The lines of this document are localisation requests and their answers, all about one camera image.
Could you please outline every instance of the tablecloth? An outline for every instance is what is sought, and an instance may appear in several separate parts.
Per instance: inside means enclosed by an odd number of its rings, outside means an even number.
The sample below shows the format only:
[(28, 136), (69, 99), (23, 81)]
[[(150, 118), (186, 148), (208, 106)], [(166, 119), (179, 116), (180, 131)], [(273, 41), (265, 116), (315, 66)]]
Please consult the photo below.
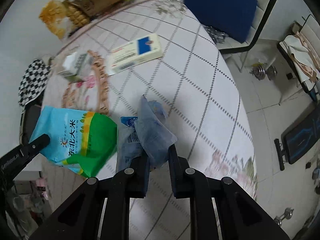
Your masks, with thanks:
[[(170, 3), (177, 11), (167, 10)], [(162, 58), (108, 77), (108, 89), (104, 90), (108, 115), (119, 123), (119, 117), (137, 114), (142, 94), (148, 100), (157, 100), (167, 110), (167, 125), (178, 138), (178, 155), (208, 177), (232, 177), (255, 198), (257, 173), (252, 136), (234, 79), (196, 17), (182, 3), (181, 8), (177, 4), (178, 0), (147, 0), (125, 7), (84, 29), (63, 47), (60, 55), (80, 46), (106, 60), (111, 49), (157, 33)], [(61, 107), (68, 86), (68, 81), (52, 74), (44, 105)], [(111, 177), (115, 168), (116, 154), (97, 177)], [(152, 171), (147, 196), (131, 199), (130, 239), (189, 239), (188, 201), (172, 195), (168, 163)]]

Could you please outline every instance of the chair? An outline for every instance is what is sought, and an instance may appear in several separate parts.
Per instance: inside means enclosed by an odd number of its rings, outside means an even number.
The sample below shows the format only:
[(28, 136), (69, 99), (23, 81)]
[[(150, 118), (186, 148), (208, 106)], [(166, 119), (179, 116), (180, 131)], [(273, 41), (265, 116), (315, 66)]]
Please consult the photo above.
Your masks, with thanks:
[[(305, 21), (305, 23), (303, 24), (299, 32), (305, 36), (308, 49), (312, 51), (316, 60), (320, 62), (320, 57), (319, 57), (320, 56), (320, 25), (318, 24), (316, 19), (313, 17), (313, 15), (310, 14), (308, 16), (307, 20)], [(301, 84), (301, 89), (296, 93), (303, 90), (311, 97), (313, 101), (316, 101), (316, 92), (314, 87), (316, 86), (319, 91), (320, 89), (319, 81), (316, 83), (313, 83), (308, 79), (306, 75), (302, 73), (300, 68), (291, 60), (290, 56), (288, 55), (287, 47), (283, 41), (277, 44), (277, 48), (281, 53), (281, 55), (284, 57), (284, 59), (287, 61), (293, 73), (295, 74), (297, 80)], [(279, 103), (284, 102), (286, 99), (287, 98), (282, 100), (281, 98)]]
[(255, 45), (259, 35), (269, 18), (269, 15), (276, 3), (276, 0), (257, 0), (258, 5), (254, 15), (254, 19), (249, 31), (249, 35), (245, 42), (240, 43), (231, 37), (227, 37), (224, 43), (217, 43), (217, 48), (221, 54), (232, 54), (246, 52), (242, 66), (239, 69), (242, 72), (245, 61), (248, 56), (248, 51)]

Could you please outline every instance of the checkered cloth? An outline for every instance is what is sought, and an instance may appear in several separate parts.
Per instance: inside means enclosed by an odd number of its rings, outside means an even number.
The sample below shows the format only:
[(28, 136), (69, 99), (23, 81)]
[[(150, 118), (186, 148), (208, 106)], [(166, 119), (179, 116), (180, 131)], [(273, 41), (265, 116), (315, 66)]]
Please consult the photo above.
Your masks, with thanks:
[(36, 99), (47, 85), (51, 66), (46, 66), (43, 60), (35, 59), (27, 68), (19, 87), (19, 105)]
[[(142, 94), (168, 112), (177, 153), (208, 177), (232, 177), (255, 198), (256, 166), (247, 115), (231, 73), (210, 36), (187, 10), (182, 17), (154, 11), (154, 0), (97, 23), (65, 50), (78, 45), (107, 58), (127, 41), (157, 33), (163, 57), (110, 76), (109, 114), (135, 116)], [(67, 81), (50, 78), (44, 103), (59, 107)], [(113, 176), (116, 155), (97, 177)], [(147, 196), (131, 199), (130, 239), (189, 239), (189, 200), (172, 195), (168, 163), (150, 173)]]

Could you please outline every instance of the metal bolt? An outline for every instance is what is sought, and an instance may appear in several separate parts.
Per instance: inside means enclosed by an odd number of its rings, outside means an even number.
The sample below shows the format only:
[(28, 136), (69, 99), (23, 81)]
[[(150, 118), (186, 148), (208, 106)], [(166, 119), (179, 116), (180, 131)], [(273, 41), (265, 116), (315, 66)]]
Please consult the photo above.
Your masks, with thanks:
[(94, 177), (91, 177), (91, 178), (87, 179), (87, 183), (88, 183), (89, 185), (93, 185), (93, 184), (95, 184), (96, 182), (97, 182), (97, 179), (94, 178)]
[(191, 175), (191, 174), (194, 174), (196, 171), (193, 169), (193, 168), (187, 168), (186, 169), (186, 174), (189, 174), (189, 175)]
[(225, 184), (231, 184), (232, 183), (232, 179), (230, 177), (224, 177), (222, 179), (222, 181), (225, 183)]
[(130, 175), (130, 174), (134, 173), (134, 169), (132, 169), (132, 168), (126, 168), (126, 169), (124, 170), (124, 173)]

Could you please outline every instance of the rice bag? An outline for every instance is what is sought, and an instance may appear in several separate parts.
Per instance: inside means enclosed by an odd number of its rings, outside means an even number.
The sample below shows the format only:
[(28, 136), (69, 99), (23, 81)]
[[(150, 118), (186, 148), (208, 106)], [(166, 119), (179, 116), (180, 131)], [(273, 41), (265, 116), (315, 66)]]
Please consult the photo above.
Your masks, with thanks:
[(86, 178), (96, 176), (116, 152), (117, 125), (99, 113), (45, 106), (30, 141), (43, 133), (50, 144), (41, 154)]

